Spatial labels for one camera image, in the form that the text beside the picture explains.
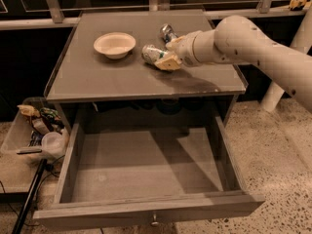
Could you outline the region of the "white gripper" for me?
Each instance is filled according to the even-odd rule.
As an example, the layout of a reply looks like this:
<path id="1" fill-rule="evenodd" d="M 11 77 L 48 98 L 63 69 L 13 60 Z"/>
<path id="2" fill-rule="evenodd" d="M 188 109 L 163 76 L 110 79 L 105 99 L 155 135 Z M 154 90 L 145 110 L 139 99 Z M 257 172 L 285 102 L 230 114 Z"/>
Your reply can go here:
<path id="1" fill-rule="evenodd" d="M 204 63 L 224 63 L 224 54 L 215 46 L 215 32 L 195 31 L 173 39 L 166 48 L 168 53 L 155 62 L 160 70 L 174 71 L 186 66 L 199 66 Z"/>

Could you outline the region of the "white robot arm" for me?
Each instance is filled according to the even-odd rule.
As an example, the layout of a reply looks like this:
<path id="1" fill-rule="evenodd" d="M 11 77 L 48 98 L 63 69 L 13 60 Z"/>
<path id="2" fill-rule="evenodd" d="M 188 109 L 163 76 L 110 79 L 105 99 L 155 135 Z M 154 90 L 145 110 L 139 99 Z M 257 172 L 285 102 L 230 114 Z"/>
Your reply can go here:
<path id="1" fill-rule="evenodd" d="M 169 51 L 155 61 L 161 70 L 247 62 L 312 111 L 312 57 L 273 41 L 247 18 L 227 17 L 213 30 L 193 31 L 166 47 Z"/>

